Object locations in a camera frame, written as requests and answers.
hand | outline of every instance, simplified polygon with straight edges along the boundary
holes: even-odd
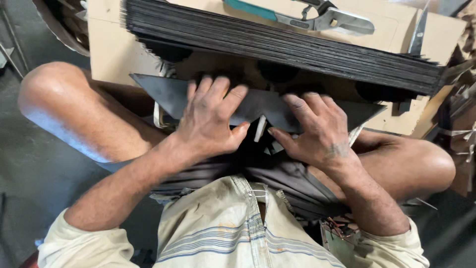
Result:
[[[328,96],[305,93],[301,98],[285,95],[304,133],[293,139],[291,135],[277,128],[270,128],[270,134],[284,147],[292,158],[317,167],[324,173],[340,169],[349,160],[357,160],[350,149],[345,112]]]
[[[198,89],[195,82],[188,85],[188,105],[177,131],[166,140],[171,140],[174,148],[183,148],[184,156],[191,157],[192,162],[232,153],[246,136],[248,122],[230,130],[229,121],[248,88],[239,85],[227,94],[229,86],[228,78],[213,81],[209,76],[202,79]]]

wrist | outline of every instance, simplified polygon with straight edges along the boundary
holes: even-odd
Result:
[[[180,140],[175,134],[169,135],[151,151],[155,158],[160,158],[163,167],[168,173],[177,173],[199,161],[198,152]]]
[[[362,173],[367,173],[356,154],[339,159],[324,167],[322,171],[339,186],[358,183]]]

teal handle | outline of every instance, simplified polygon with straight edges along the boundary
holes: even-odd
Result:
[[[264,9],[252,4],[241,2],[240,0],[223,0],[223,2],[233,7],[234,9],[255,14],[268,20],[277,21],[276,16],[274,15],[274,11],[272,10]]]

bare leg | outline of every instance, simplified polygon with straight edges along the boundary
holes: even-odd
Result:
[[[115,92],[124,100],[128,93],[144,99],[134,88]],[[100,163],[136,158],[166,137],[101,89],[86,71],[64,62],[31,71],[21,84],[18,105],[28,119]]]
[[[444,191],[455,177],[450,155],[427,141],[363,130],[352,149],[370,176],[399,202]],[[309,171],[346,202],[329,177],[312,166]]]

white shirt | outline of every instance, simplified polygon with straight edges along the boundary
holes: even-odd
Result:
[[[162,212],[153,267],[343,268],[305,233],[282,192],[264,187],[266,192],[255,192],[246,179],[227,176],[169,203]],[[266,200],[264,224],[255,197],[260,195]],[[38,248],[40,268],[138,267],[129,261],[133,247],[124,229],[83,231],[64,220],[65,211]],[[410,223],[411,230],[393,237],[362,232],[352,266],[429,267],[417,227]]]

